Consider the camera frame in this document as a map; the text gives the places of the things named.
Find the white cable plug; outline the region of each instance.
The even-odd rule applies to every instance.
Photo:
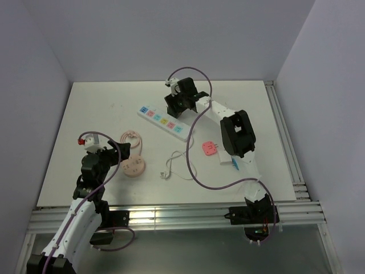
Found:
[[[190,145],[189,149],[191,149],[193,145],[194,145],[194,138],[193,138],[193,136],[192,136],[192,137],[191,137],[191,145]],[[180,157],[180,156],[183,156],[184,158],[186,158],[186,156],[185,156],[185,151],[179,151],[179,150],[176,150],[176,151],[174,151],[174,152],[172,152],[172,153],[171,153],[170,158],[169,158],[169,159],[167,159],[167,161],[166,161],[166,171],[164,171],[164,172],[161,172],[161,173],[160,173],[160,178],[161,178],[161,179],[167,180],[167,179],[169,179],[169,178],[171,177],[171,174],[172,174],[172,173],[174,173],[175,175],[179,176],[180,178],[182,178],[182,179],[184,179],[184,180],[193,180],[193,178],[192,178],[192,177],[186,178],[186,177],[184,177],[184,176],[182,176],[182,175],[178,174],[177,172],[175,172],[175,171],[173,171],[173,170],[171,169],[171,166],[172,166],[172,160],[173,160],[173,159],[176,159],[176,158],[178,158],[178,157]],[[191,165],[191,167],[193,168],[194,175],[195,175],[195,176],[197,176],[197,170],[196,170],[196,168],[195,168],[194,164],[193,164],[191,161],[190,161],[190,165]]]

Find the white power strip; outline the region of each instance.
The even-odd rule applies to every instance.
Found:
[[[159,110],[150,104],[143,105],[137,110],[137,114],[155,126],[162,128],[164,131],[175,136],[177,139],[186,142],[191,126],[180,122],[176,118]]]

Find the colorful switch button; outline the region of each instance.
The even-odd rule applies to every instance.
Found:
[[[153,118],[154,120],[159,121],[161,119],[161,115],[156,114]]]
[[[167,127],[168,128],[170,128],[170,129],[173,129],[173,127],[175,126],[175,124],[174,123],[172,123],[172,122],[169,122],[168,124],[167,124]]]
[[[154,112],[152,111],[152,110],[149,110],[148,112],[147,112],[147,115],[148,116],[150,116],[150,117],[153,117],[154,116]]]
[[[167,124],[168,121],[169,121],[168,119],[162,118],[160,123],[161,124]]]

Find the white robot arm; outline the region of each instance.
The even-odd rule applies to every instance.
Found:
[[[107,201],[102,200],[102,186],[108,171],[129,158],[131,144],[109,141],[111,149],[101,147],[96,134],[87,135],[83,144],[87,155],[82,159],[81,175],[76,182],[73,201],[56,235],[40,255],[31,255],[27,274],[59,273],[75,274],[80,258],[90,244],[109,244],[111,233],[95,235],[99,227],[109,227],[111,213]]]
[[[251,123],[245,111],[235,112],[212,100],[205,92],[197,92],[193,80],[171,78],[165,81],[171,88],[171,94],[165,97],[168,104],[168,114],[179,117],[187,108],[202,113],[211,103],[210,109],[204,114],[221,127],[223,145],[228,154],[238,163],[244,177],[260,178],[254,152],[254,135]],[[246,182],[244,196],[254,203],[265,198],[266,191],[255,181]]]

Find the white tabletop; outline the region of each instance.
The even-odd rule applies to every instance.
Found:
[[[233,110],[249,114],[256,134],[255,156],[261,180],[275,201],[294,201],[295,193],[279,139],[270,102],[262,81],[213,81],[213,99]],[[204,81],[196,81],[199,91],[209,92]],[[176,175],[162,180],[165,162],[174,150],[184,150],[185,143],[157,128],[136,113],[143,104],[166,109],[164,97],[169,88],[164,82],[101,82],[74,83],[57,136],[42,191],[39,207],[69,206],[80,175],[85,150],[77,144],[84,131],[101,131],[117,142],[127,130],[137,131],[143,138],[147,165],[137,178],[128,178],[123,171],[106,185],[103,196],[110,205],[158,205],[190,203],[226,203],[244,201],[240,185],[221,191],[206,190],[194,181]],[[196,113],[186,110],[179,120],[191,124]],[[195,144],[190,152],[198,178],[209,186],[223,186],[245,174],[232,166],[221,166],[218,155],[205,156],[201,145],[211,140],[222,148],[219,126],[202,117],[194,128]],[[106,139],[100,137],[102,145]],[[173,169],[188,176],[185,159],[173,162]]]

